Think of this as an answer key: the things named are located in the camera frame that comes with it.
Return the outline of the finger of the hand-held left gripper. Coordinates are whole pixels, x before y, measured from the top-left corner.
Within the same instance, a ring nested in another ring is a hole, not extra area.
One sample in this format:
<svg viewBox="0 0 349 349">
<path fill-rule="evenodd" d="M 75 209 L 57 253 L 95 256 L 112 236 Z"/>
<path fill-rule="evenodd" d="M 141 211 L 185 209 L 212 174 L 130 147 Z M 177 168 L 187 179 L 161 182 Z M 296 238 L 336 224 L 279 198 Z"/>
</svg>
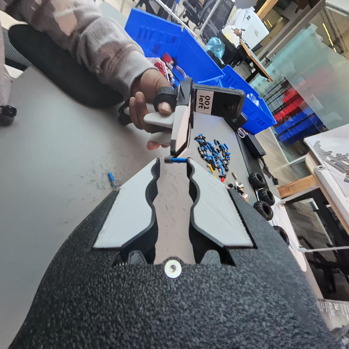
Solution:
<svg viewBox="0 0 349 349">
<path fill-rule="evenodd" d="M 170 98 L 174 114 L 170 155 L 180 157 L 188 148 L 194 116 L 194 82 L 181 81 Z"/>
</svg>

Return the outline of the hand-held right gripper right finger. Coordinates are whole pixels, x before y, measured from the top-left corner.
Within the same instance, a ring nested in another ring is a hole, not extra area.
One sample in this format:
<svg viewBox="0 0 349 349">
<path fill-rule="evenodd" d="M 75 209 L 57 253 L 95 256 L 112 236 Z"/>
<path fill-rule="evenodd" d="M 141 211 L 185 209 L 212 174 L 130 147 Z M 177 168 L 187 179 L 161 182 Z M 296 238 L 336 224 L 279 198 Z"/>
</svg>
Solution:
<svg viewBox="0 0 349 349">
<path fill-rule="evenodd" d="M 193 159 L 187 159 L 190 180 L 189 237 L 196 249 L 252 248 L 253 242 L 228 188 Z"/>
</svg>

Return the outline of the pile of red white bricks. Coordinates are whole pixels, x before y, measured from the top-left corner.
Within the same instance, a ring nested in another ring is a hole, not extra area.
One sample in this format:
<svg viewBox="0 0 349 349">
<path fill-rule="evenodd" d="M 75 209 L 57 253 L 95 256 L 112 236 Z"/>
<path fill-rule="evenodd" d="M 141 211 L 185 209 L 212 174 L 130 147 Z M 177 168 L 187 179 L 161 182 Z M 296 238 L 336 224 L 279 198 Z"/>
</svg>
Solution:
<svg viewBox="0 0 349 349">
<path fill-rule="evenodd" d="M 233 182 L 230 182 L 228 183 L 228 187 L 230 189 L 234 189 L 235 191 L 237 191 L 241 197 L 246 201 L 248 202 L 248 198 L 249 198 L 249 195 L 247 193 L 245 193 L 245 186 L 242 182 L 239 182 L 238 181 L 238 176 L 234 173 L 234 172 L 231 172 L 232 176 L 233 176 Z"/>
</svg>

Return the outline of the heap of large toy panels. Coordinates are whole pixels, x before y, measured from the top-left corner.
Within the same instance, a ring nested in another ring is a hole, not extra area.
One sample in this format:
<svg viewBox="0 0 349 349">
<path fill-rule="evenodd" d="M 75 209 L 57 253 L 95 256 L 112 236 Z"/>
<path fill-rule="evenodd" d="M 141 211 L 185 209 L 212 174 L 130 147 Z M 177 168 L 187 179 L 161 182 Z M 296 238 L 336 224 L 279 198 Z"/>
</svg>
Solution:
<svg viewBox="0 0 349 349">
<path fill-rule="evenodd" d="M 176 82 L 185 80 L 186 73 L 178 66 L 177 60 L 168 53 L 164 53 L 162 57 L 147 58 L 155 68 L 167 79 L 172 87 L 177 87 Z"/>
</svg>

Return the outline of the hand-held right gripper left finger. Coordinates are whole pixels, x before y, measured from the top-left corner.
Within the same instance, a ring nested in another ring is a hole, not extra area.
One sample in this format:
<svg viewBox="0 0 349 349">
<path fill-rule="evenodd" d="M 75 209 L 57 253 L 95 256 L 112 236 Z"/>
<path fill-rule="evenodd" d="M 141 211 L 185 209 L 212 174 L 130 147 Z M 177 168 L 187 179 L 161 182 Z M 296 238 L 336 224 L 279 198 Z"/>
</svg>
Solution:
<svg viewBox="0 0 349 349">
<path fill-rule="evenodd" d="M 153 159 L 121 186 L 94 242 L 95 249 L 125 249 L 155 227 L 153 202 L 159 175 L 160 159 Z"/>
</svg>

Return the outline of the black power adapter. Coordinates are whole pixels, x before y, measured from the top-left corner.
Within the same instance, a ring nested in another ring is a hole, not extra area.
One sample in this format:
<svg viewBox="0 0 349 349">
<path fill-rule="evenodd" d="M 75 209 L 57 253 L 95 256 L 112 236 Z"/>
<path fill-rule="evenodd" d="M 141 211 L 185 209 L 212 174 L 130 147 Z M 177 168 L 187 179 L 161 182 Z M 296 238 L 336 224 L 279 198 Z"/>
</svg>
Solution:
<svg viewBox="0 0 349 349">
<path fill-rule="evenodd" d="M 254 159 L 262 159 L 266 152 L 253 134 L 246 134 L 242 141 Z"/>
</svg>

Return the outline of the blue plastic bin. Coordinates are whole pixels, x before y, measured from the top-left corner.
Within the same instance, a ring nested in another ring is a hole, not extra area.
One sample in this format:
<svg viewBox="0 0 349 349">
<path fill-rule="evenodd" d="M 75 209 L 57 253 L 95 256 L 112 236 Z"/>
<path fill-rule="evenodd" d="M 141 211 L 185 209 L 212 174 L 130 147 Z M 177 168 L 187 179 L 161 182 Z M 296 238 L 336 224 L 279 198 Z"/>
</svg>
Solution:
<svg viewBox="0 0 349 349">
<path fill-rule="evenodd" d="M 247 122 L 243 128 L 257 134 L 277 124 L 265 101 L 259 98 L 258 93 L 232 67 L 225 66 L 222 72 L 224 76 L 220 80 L 220 86 L 240 89 L 246 95 L 242 112 L 247 117 Z"/>
<path fill-rule="evenodd" d="M 132 9 L 125 31 L 142 48 L 146 57 L 162 57 L 165 53 L 195 83 L 221 86 L 222 70 L 186 29 L 145 11 Z"/>
</svg>

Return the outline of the white and wooden book stand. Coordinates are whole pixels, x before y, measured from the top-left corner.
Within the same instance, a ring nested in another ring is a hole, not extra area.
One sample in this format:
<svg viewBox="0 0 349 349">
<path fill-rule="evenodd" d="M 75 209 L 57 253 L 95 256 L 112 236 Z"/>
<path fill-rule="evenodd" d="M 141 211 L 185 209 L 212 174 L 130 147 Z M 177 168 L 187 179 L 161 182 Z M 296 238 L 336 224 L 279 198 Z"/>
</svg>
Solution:
<svg viewBox="0 0 349 349">
<path fill-rule="evenodd" d="M 274 198 L 277 206 L 313 199 L 318 209 L 318 215 L 328 230 L 330 246 L 310 249 L 302 247 L 291 226 L 290 219 L 284 218 L 282 222 L 286 224 L 285 230 L 290 240 L 289 250 L 303 272 L 307 271 L 307 262 L 304 256 L 307 253 L 337 252 L 338 264 L 341 262 L 344 267 L 348 267 L 348 199 L 337 182 L 339 175 L 333 170 L 319 165 L 313 169 L 312 176 L 317 181 L 317 188 L 305 190 L 287 198 L 277 196 Z"/>
</svg>

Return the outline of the building instruction booklet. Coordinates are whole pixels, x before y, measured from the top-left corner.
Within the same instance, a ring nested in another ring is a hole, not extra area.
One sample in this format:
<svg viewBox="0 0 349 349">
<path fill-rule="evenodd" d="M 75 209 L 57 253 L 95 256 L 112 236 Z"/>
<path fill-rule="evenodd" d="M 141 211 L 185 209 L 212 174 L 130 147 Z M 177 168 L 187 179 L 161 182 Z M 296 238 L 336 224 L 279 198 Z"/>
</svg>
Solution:
<svg viewBox="0 0 349 349">
<path fill-rule="evenodd" d="M 304 142 L 324 166 L 349 182 L 349 125 L 306 137 Z"/>
</svg>

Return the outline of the black toy tyre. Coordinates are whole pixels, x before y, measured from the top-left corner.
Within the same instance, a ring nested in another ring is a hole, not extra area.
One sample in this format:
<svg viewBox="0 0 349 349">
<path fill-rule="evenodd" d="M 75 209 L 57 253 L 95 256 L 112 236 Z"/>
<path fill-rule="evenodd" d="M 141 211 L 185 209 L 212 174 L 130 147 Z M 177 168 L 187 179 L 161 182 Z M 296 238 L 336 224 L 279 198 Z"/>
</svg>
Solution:
<svg viewBox="0 0 349 349">
<path fill-rule="evenodd" d="M 289 240 L 288 234 L 286 233 L 285 229 L 283 229 L 281 226 L 278 226 L 278 225 L 274 225 L 273 228 L 280 234 L 282 239 L 289 246 L 290 245 L 290 240 Z"/>
<path fill-rule="evenodd" d="M 257 172 L 250 173 L 248 176 L 248 181 L 255 190 L 260 190 L 266 187 L 264 177 Z"/>
<path fill-rule="evenodd" d="M 267 202 L 259 200 L 254 203 L 253 207 L 267 221 L 270 221 L 273 219 L 273 216 L 274 216 L 273 209 Z"/>
<path fill-rule="evenodd" d="M 274 195 L 269 189 L 261 188 L 259 189 L 257 195 L 258 195 L 259 201 L 264 201 L 269 206 L 273 206 L 275 204 Z"/>
</svg>

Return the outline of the pile of blue black pins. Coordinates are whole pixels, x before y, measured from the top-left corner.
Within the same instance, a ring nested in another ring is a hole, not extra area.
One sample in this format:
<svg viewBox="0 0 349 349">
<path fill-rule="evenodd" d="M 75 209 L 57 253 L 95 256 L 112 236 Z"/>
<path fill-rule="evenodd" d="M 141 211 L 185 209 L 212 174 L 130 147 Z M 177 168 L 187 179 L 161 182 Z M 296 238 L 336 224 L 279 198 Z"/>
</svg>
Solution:
<svg viewBox="0 0 349 349">
<path fill-rule="evenodd" d="M 221 182 L 225 182 L 231 160 L 227 145 L 217 139 L 210 143 L 203 134 L 196 136 L 194 141 L 198 144 L 199 155 L 206 162 L 209 173 L 219 178 Z"/>
</svg>

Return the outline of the wooden table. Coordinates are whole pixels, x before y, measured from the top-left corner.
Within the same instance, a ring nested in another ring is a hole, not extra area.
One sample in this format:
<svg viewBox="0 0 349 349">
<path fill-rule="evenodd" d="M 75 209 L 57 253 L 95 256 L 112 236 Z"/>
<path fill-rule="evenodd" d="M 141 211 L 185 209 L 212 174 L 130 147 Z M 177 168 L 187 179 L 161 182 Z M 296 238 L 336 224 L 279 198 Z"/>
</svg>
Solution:
<svg viewBox="0 0 349 349">
<path fill-rule="evenodd" d="M 281 198 L 287 198 L 289 196 L 299 194 L 305 190 L 312 190 L 315 188 L 317 188 L 317 181 L 312 175 L 310 175 L 308 177 L 279 186 L 277 190 Z"/>
</svg>

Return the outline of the grey desk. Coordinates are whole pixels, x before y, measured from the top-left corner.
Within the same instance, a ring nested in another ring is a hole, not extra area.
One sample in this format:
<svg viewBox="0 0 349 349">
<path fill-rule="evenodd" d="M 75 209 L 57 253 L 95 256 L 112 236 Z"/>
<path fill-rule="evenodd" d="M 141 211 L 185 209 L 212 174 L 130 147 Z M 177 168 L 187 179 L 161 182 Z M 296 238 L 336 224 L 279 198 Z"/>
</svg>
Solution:
<svg viewBox="0 0 349 349">
<path fill-rule="evenodd" d="M 118 192 L 163 151 L 108 111 L 66 97 L 33 69 L 13 84 L 1 129 L 1 348 L 337 348 L 288 246 L 228 191 L 252 248 L 232 265 L 93 248 Z"/>
</svg>

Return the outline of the person's left hand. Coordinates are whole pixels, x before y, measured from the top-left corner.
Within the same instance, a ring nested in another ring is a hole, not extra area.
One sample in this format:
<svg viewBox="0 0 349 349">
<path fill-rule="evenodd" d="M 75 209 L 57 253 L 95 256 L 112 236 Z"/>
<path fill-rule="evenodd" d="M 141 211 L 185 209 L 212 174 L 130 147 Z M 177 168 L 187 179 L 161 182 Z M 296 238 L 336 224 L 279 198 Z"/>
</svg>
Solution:
<svg viewBox="0 0 349 349">
<path fill-rule="evenodd" d="M 156 69 L 148 69 L 136 78 L 131 89 L 129 116 L 137 129 L 151 132 L 151 125 L 144 122 L 149 113 L 147 103 L 153 104 L 159 88 L 169 87 L 169 81 Z"/>
</svg>

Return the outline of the person's left forearm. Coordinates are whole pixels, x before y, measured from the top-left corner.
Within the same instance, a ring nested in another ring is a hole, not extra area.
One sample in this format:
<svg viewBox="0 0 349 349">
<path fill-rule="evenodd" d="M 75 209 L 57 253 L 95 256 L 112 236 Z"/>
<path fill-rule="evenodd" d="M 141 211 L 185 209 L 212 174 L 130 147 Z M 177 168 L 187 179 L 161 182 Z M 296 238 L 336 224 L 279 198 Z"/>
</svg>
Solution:
<svg viewBox="0 0 349 349">
<path fill-rule="evenodd" d="M 157 71 L 141 47 L 94 1 L 1 1 L 1 11 L 46 33 L 104 85 L 131 96 L 133 83 Z"/>
</svg>

